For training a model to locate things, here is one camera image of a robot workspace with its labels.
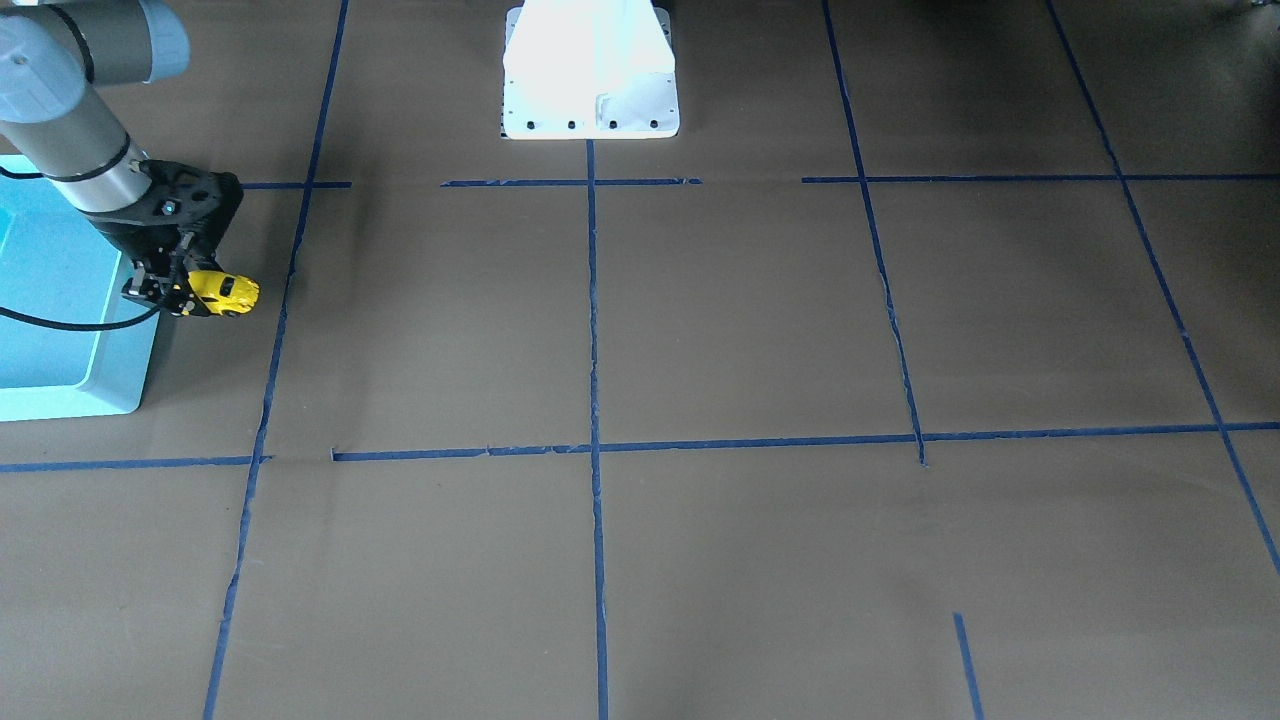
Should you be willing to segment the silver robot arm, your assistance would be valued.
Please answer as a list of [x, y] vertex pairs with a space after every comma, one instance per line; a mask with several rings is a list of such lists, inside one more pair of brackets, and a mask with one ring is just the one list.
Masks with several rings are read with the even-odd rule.
[[201, 222], [205, 170], [151, 158], [99, 95], [183, 73], [189, 37], [164, 1], [82, 1], [3, 10], [3, 136], [134, 268], [124, 293], [206, 316], [188, 265], [212, 266]]

